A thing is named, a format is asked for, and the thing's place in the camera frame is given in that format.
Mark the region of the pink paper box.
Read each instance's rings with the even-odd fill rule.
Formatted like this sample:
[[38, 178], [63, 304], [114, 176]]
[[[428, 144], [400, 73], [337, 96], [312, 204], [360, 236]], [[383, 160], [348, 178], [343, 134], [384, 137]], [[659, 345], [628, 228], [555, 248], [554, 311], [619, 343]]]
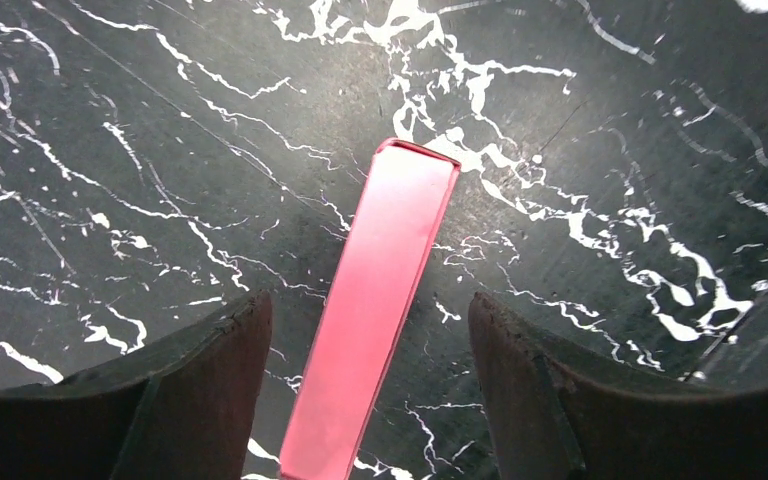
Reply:
[[391, 138], [369, 174], [279, 455], [283, 479], [346, 479], [460, 165]]

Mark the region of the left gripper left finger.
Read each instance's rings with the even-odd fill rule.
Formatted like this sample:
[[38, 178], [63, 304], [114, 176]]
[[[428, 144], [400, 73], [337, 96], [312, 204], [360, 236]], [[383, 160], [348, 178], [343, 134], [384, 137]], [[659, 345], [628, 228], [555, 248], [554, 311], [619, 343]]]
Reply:
[[0, 390], [0, 479], [237, 479], [272, 336], [261, 291], [54, 385]]

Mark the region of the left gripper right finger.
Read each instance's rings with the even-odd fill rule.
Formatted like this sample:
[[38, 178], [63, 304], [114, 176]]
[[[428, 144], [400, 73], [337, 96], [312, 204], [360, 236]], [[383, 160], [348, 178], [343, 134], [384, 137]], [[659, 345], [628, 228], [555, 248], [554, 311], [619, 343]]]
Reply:
[[468, 324], [502, 478], [768, 479], [768, 388], [633, 368], [484, 293]]

